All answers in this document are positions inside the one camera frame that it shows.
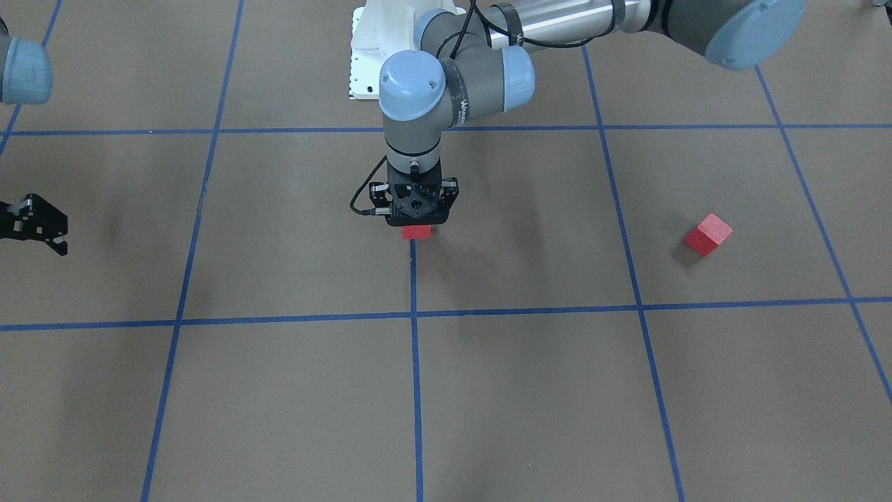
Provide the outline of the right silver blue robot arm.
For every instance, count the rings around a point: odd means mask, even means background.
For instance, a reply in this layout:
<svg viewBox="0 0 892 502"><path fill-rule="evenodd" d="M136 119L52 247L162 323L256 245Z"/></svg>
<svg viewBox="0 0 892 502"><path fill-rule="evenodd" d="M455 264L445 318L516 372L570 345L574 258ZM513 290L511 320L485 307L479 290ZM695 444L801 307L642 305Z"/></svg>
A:
<svg viewBox="0 0 892 502"><path fill-rule="evenodd" d="M10 35L1 20L2 103L42 105L53 92L53 68L42 45ZM1 238L39 241L58 255L67 255L67 214L36 193L16 204L1 203Z"/></svg>

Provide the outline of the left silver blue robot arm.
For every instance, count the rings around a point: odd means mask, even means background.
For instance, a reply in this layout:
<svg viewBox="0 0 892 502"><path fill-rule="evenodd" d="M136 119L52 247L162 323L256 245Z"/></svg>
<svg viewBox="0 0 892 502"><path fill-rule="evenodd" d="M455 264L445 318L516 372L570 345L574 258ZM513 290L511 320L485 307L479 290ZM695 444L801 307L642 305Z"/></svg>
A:
<svg viewBox="0 0 892 502"><path fill-rule="evenodd" d="M379 72L386 165L405 176L438 168L446 128L529 102L531 53L613 33L653 32L728 70L757 66L793 34L803 1L509 1L466 14L430 10L414 50Z"/></svg>

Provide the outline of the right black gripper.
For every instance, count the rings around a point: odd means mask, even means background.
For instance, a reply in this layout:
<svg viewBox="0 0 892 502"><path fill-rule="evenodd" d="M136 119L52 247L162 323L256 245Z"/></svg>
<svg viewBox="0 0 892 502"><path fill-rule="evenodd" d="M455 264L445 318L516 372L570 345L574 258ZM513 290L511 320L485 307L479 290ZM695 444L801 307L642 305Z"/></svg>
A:
<svg viewBox="0 0 892 502"><path fill-rule="evenodd" d="M1 203L1 238L40 241L64 257L68 232L67 215L38 194L26 194L18 204Z"/></svg>

